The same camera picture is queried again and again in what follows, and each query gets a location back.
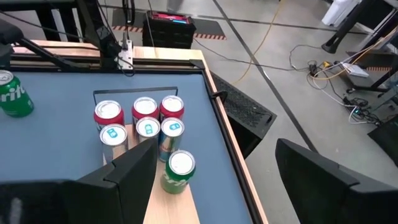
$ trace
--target sprite can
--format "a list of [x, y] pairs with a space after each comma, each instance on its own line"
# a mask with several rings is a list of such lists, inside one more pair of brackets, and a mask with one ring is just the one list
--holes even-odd
[[185, 190], [193, 173], [195, 173], [195, 159], [192, 154], [178, 150], [173, 152], [166, 162], [160, 184], [167, 193], [179, 194]]
[[15, 118], [27, 116], [34, 109], [21, 81], [5, 70], [0, 70], [0, 107], [7, 115]]

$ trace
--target black stand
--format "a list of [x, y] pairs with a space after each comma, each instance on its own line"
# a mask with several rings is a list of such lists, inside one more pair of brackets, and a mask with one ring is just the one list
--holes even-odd
[[340, 42], [343, 40], [346, 34], [354, 27], [359, 17], [365, 12], [369, 11], [372, 4], [376, 1], [377, 0], [362, 0], [362, 2], [359, 3], [356, 8], [351, 12], [351, 14], [347, 17], [347, 20], [343, 23], [343, 25], [336, 31], [333, 37], [331, 37], [326, 43], [322, 45], [322, 49], [331, 54], [336, 53]]

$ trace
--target concrete floor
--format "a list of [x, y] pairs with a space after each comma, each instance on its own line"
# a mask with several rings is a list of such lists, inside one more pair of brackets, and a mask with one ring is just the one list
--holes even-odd
[[[259, 46], [270, 27], [267, 23], [270, 23], [274, 17], [278, 5], [284, 4], [275, 20], [278, 24], [272, 26], [264, 45], [255, 57], [261, 64], [290, 68], [289, 52], [293, 47], [297, 44], [319, 47], [333, 35], [334, 28], [324, 26], [321, 22], [328, 9], [324, 1], [282, 0], [282, 2], [284, 3], [277, 0], [184, 0], [179, 12], [219, 17], [217, 21], [228, 39], [198, 39], [198, 41], [228, 58], [249, 61], [248, 51], [253, 53]], [[121, 6], [121, 0], [107, 0], [106, 3]], [[151, 3], [153, 10], [166, 9], [166, 1], [151, 0]], [[146, 0], [136, 0], [136, 7], [149, 9]], [[112, 10], [108, 12], [111, 20]], [[13, 14], [38, 24], [33, 12]], [[225, 16], [233, 21], [228, 24]], [[237, 19], [254, 22], [238, 22]], [[24, 24], [21, 24], [21, 28], [31, 39], [44, 39], [40, 29]], [[121, 32], [116, 32], [116, 35], [120, 37]], [[131, 37], [135, 45], [141, 45], [141, 34], [131, 33]], [[247, 45], [247, 49], [239, 41], [240, 38]], [[298, 48], [293, 54], [292, 63], [297, 67], [304, 67], [309, 60], [314, 59], [319, 62], [343, 60], [347, 57], [345, 51], [358, 49], [365, 38], [363, 34], [348, 34], [334, 55], [318, 49]], [[225, 60], [195, 42], [192, 48], [201, 49], [210, 70], [228, 82], [237, 80], [248, 67], [247, 64]], [[397, 167], [367, 135], [374, 129], [373, 125], [349, 124], [349, 113], [321, 91], [311, 88], [306, 81], [306, 73], [272, 68], [264, 68], [264, 73], [321, 155], [376, 180], [398, 187]], [[347, 89], [340, 78], [334, 78], [332, 82], [341, 95]], [[269, 223], [298, 223], [279, 176], [275, 162], [275, 144], [278, 138], [286, 138], [305, 147], [307, 144], [256, 66], [252, 66], [249, 73], [236, 86], [278, 115], [263, 141], [246, 159]], [[368, 96], [360, 92], [355, 94], [363, 98]]]

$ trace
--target wooden frame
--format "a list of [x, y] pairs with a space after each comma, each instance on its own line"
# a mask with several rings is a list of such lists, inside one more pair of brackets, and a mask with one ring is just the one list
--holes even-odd
[[[52, 41], [43, 41], [43, 40], [36, 40], [36, 44], [42, 45], [42, 46], [52, 46], [52, 47], [90, 47], [90, 48], [95, 48], [91, 44], [86, 44], [86, 43], [71, 43], [71, 42], [52, 42]], [[60, 48], [48, 48], [48, 51], [52, 52], [53, 54], [57, 55], [63, 55], [63, 56], [77, 56], [77, 57], [99, 57], [99, 52], [97, 50], [88, 50], [88, 49], [60, 49]], [[29, 50], [23, 48], [23, 47], [15, 47], [14, 51], [16, 54], [32, 54]], [[187, 49], [165, 49], [165, 48], [153, 48], [153, 47], [134, 47], [133, 50], [133, 58], [144, 58], [144, 59], [166, 59], [166, 60], [202, 60], [205, 66], [206, 70], [206, 76], [207, 79], [210, 81], [210, 87], [213, 90], [213, 92], [216, 92], [216, 86], [215, 83], [211, 77], [211, 73], [208, 69], [208, 66], [205, 62], [205, 58], [201, 52], [201, 50], [187, 50]], [[256, 188], [254, 186], [254, 183], [252, 181], [252, 178], [250, 176], [248, 167], [246, 166], [246, 163], [244, 161], [244, 157], [241, 154], [241, 150], [239, 148], [238, 142], [235, 138], [235, 135], [233, 133], [232, 127], [228, 121], [228, 116], [226, 114], [226, 111], [224, 109], [224, 106], [221, 102], [221, 99], [217, 97], [216, 99], [217, 105], [221, 108], [221, 117], [224, 120], [226, 124], [226, 129], [228, 131], [228, 134], [232, 140], [232, 144], [234, 146], [234, 149], [236, 151], [236, 155], [238, 155], [238, 159], [240, 162], [240, 165], [242, 167], [242, 170], [244, 172], [245, 178], [248, 182], [250, 191], [252, 193], [252, 197], [254, 199], [254, 202], [256, 204], [256, 207], [259, 211], [262, 223], [268, 224], [266, 214], [264, 212], [264, 209], [261, 205], [261, 201], [259, 199], [259, 196], [256, 192]]]

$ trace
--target pull tab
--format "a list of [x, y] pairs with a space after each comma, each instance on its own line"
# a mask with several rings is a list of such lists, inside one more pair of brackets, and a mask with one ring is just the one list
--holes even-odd
[[174, 123], [174, 124], [170, 125], [170, 130], [172, 130], [172, 131], [174, 131], [174, 130], [176, 130], [178, 128], [181, 128], [181, 125], [178, 124], [178, 123]]
[[106, 132], [111, 138], [116, 138], [118, 136], [118, 133], [113, 128], [107, 130]]
[[145, 133], [152, 134], [153, 132], [154, 132], [154, 130], [152, 129], [152, 125], [146, 124], [145, 125]]

